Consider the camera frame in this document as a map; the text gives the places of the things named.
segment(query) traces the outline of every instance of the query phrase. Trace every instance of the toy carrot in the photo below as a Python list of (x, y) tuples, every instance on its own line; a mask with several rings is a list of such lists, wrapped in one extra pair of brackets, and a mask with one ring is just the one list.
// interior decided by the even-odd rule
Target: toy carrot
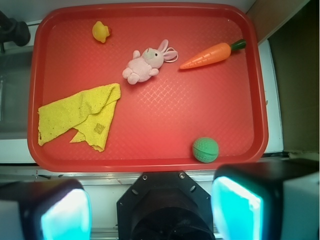
[(190, 58), (180, 66), (180, 69), (192, 69), (226, 60), (231, 51), (244, 49), (246, 44), (244, 39), (236, 41), (232, 45), (225, 42), (219, 43)]

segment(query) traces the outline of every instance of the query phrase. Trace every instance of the green toy ball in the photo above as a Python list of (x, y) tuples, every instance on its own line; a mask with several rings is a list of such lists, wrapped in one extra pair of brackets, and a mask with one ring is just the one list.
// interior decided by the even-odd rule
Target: green toy ball
[(210, 137), (198, 138), (192, 146), (194, 157), (203, 163), (211, 163), (218, 157), (218, 143)]

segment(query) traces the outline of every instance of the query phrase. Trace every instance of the rubber duck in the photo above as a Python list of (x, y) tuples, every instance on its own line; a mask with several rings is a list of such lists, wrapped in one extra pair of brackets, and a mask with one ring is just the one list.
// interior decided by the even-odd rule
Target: rubber duck
[(105, 26), (101, 21), (97, 21), (92, 28), (93, 37), (101, 43), (106, 42), (106, 38), (111, 35), (111, 28)]

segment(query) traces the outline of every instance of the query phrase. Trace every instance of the yellow towel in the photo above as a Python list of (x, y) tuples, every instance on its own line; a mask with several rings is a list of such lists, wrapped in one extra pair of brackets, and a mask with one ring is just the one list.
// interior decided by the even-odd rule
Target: yellow towel
[(120, 85), (113, 83), (81, 91), (39, 108), (40, 146), (71, 128), (78, 133), (70, 143), (86, 141), (95, 150), (105, 150)]

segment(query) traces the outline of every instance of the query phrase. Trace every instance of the stuffed bunny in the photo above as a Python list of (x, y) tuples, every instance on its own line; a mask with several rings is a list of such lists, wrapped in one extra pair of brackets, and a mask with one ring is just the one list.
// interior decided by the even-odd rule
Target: stuffed bunny
[(129, 61), (122, 76), (129, 84), (145, 82), (159, 73), (159, 68), (164, 62), (173, 63), (178, 59), (178, 52), (172, 47), (167, 48), (169, 41), (163, 40), (158, 49), (147, 48), (142, 55), (138, 50), (133, 52), (133, 59)]

